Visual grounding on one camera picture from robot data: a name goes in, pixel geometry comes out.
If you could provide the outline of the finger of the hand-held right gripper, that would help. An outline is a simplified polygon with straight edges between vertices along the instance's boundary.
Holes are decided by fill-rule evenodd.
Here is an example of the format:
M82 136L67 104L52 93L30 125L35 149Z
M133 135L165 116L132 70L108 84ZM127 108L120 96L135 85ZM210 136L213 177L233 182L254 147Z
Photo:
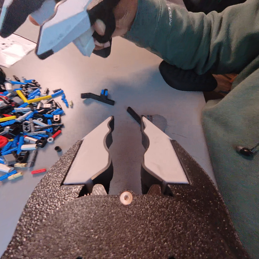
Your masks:
M35 25L42 25L53 14L59 0L13 0L1 1L0 35L13 34L27 18Z
M88 0L60 1L54 14L45 21L39 32L36 55L44 60L57 53L90 28L86 12Z

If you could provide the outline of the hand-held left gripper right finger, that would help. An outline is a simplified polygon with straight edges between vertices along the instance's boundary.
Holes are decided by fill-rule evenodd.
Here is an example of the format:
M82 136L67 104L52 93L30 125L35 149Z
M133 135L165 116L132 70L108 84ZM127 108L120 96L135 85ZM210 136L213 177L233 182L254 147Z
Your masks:
M170 193L168 185L190 184L186 169L173 146L176 142L145 116L141 116L141 136L144 147L141 162L142 194L147 194L154 184L160 186L162 194Z

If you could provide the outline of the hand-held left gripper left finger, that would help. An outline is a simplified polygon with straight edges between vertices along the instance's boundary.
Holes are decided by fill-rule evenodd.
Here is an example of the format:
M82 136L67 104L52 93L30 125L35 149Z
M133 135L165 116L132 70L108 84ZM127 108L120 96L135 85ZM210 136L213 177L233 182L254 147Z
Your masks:
M81 141L64 178L64 185L85 185L91 192L96 184L109 192L113 164L109 148L113 142L114 117L110 116Z

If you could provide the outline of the grey motor block assembly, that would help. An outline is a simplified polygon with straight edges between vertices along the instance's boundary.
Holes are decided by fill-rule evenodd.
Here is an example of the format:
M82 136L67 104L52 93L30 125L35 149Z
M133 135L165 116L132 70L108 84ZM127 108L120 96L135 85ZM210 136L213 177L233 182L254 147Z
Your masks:
M157 128L159 128L161 131L165 132L167 128L167 119L163 117L162 115L146 115L146 118L153 123Z

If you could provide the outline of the black beam frame yellow pins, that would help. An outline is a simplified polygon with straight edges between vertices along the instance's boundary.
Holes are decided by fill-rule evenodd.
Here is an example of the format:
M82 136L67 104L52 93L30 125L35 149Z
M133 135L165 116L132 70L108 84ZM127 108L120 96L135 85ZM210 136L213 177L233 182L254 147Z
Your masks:
M102 89L100 95L96 95L94 93L81 93L82 99L93 99L108 105L115 105L115 101L108 98L108 89Z

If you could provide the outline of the black beam brick assembly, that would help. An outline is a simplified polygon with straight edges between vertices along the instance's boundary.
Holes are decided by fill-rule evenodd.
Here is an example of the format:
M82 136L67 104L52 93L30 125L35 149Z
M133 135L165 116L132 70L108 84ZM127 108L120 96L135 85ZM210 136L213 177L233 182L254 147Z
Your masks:
M130 106L127 107L127 112L139 125L141 125L141 117Z

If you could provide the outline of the pile of small building bricks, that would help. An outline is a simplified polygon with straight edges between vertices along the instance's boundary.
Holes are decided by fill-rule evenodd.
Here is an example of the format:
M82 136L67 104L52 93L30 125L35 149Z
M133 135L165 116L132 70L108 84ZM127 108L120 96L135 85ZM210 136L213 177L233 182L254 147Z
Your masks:
M1 70L0 82L0 181L23 176L23 169L34 167L38 151L62 133L61 116L73 102L61 88L41 89L34 79L6 77Z

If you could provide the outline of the person's right forearm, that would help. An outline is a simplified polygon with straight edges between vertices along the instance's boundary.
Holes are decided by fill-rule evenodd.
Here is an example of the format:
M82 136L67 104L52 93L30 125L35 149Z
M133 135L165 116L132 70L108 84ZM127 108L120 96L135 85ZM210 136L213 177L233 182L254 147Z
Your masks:
M206 15L165 1L138 1L124 38L181 69L247 77L258 69L258 7L246 1Z

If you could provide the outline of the grey desk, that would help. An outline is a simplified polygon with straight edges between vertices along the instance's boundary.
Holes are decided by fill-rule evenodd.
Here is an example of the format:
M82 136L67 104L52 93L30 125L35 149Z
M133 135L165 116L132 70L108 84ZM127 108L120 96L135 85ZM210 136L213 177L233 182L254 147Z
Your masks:
M67 150L81 140L109 116L115 119L110 147L114 175L109 193L118 194L128 189L141 194L140 169L144 148L141 144L140 126L127 113L128 106L138 115L162 115L167 119L165 133L178 143L202 166L216 184L213 168L201 127L201 111L205 105L202 92L178 91L168 86L160 75L161 59L133 43L115 37L108 58L94 54L83 56L74 44L69 44L51 57L40 60L31 52L10 68L3 68L7 77L37 80L42 89L61 88L66 99L73 102L67 108L58 97L56 100L65 110L61 120L62 134L54 143L47 144L38 152L34 170L49 170ZM108 98L115 105L108 105L93 99L82 99L81 93L100 95L108 89ZM130 180L129 187L119 187L117 175L119 166L129 159L129 173L138 173Z

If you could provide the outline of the person's right hand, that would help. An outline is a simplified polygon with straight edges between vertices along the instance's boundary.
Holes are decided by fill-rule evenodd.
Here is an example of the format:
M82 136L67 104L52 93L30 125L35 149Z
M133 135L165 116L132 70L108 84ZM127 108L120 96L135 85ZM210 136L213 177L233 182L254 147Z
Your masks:
M115 17L115 31L112 34L114 37L123 37L130 29L134 22L138 10L138 0L121 0L113 9ZM102 20L97 20L93 28L97 34L103 36L105 34L105 24ZM100 43L95 39L94 50L102 50L110 46L110 43Z

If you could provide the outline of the clear sticker sheet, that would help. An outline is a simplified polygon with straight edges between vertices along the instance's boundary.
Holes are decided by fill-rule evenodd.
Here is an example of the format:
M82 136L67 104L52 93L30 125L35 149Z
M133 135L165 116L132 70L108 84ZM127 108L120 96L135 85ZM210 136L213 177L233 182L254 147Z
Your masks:
M0 66L11 67L33 51L35 47L35 42L17 34L6 38L0 37Z

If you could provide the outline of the person's torso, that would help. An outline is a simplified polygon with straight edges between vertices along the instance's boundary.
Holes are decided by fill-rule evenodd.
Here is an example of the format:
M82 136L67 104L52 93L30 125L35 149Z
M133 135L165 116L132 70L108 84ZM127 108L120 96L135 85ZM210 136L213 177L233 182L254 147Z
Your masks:
M252 148L259 137L259 62L253 60L234 81L222 100L208 101L202 127L220 193L228 207L241 243L258 258L258 147L245 157L236 146Z

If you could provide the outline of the black earphone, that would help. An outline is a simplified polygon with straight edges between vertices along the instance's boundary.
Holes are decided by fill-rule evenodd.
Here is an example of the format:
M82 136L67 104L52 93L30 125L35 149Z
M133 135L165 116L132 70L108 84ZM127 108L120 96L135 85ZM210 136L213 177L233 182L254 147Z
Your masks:
M254 155L256 155L258 153L258 147L259 147L259 143L257 143L254 147L244 147L244 146L240 146L240 145L235 145L234 149L237 153L246 156L246 157L253 157Z

